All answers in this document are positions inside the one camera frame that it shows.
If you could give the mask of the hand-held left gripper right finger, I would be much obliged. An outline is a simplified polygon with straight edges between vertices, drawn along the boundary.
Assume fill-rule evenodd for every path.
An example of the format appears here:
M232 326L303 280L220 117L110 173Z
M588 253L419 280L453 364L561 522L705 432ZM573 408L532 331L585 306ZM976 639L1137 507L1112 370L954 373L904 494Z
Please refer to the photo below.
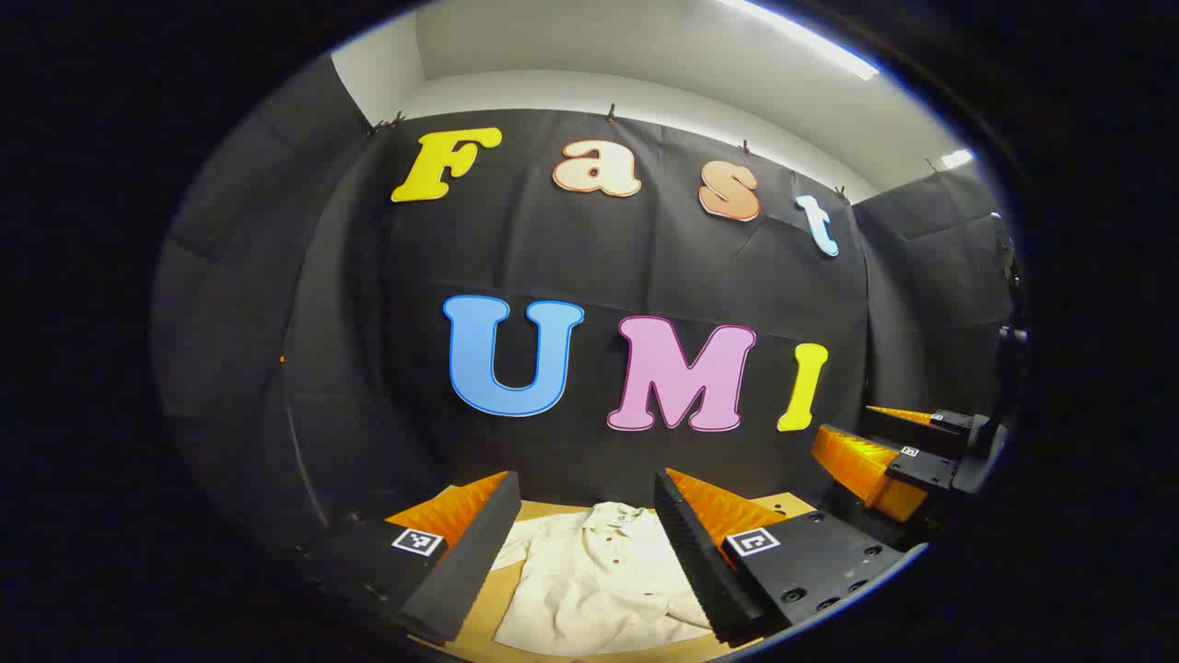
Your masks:
M681 471L657 470L654 508L683 575L726 646L804 634L911 563L821 508L782 516Z

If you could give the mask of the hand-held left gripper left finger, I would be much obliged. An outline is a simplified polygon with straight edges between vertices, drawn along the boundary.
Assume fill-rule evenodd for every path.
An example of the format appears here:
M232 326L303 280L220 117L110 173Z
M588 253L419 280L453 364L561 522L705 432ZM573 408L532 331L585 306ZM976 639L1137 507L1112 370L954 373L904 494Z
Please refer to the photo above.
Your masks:
M353 517L299 546L304 579L367 628L456 638L518 520L519 477L499 471L384 518Z

